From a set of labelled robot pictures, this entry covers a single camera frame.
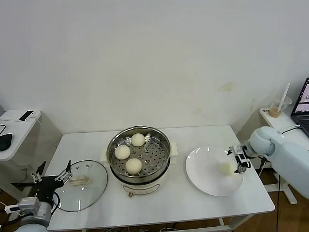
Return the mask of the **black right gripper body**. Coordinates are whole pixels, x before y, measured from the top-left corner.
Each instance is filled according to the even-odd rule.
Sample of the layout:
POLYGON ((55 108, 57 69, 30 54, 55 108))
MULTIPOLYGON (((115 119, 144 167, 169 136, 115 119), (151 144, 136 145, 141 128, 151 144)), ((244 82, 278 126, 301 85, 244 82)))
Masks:
POLYGON ((245 145, 237 145, 238 164, 241 167, 251 167, 249 156, 247 155, 247 147, 245 145))

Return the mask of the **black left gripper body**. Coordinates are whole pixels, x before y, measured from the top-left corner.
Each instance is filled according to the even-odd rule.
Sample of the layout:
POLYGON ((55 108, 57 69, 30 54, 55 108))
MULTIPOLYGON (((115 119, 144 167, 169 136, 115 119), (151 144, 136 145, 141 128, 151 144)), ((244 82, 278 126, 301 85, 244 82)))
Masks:
POLYGON ((64 186, 63 180, 56 176, 43 176, 37 183, 37 198, 39 201, 51 201, 56 189, 64 186))

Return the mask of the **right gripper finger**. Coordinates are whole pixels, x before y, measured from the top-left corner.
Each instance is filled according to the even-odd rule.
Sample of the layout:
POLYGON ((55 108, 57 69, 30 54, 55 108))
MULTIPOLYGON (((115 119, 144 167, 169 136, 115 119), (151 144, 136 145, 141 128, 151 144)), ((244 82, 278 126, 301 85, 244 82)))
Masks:
POLYGON ((243 174, 250 168, 250 162, 238 163, 237 169, 234 171, 236 174, 243 174))
POLYGON ((234 154, 234 155, 243 154, 243 146, 240 144, 230 146, 227 152, 227 155, 231 155, 231 154, 234 154))

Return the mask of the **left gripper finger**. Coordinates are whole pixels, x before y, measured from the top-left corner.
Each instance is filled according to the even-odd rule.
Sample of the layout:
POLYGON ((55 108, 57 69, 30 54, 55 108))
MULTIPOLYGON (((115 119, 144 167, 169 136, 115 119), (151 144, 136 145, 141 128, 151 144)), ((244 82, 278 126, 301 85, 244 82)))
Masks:
POLYGON ((42 174, 46 165, 46 161, 44 161, 36 170, 36 172, 32 173, 31 176, 34 182, 41 182, 42 181, 42 174))
POLYGON ((63 170, 56 178, 56 181, 68 181, 72 177, 71 160, 69 160, 66 169, 63 170))

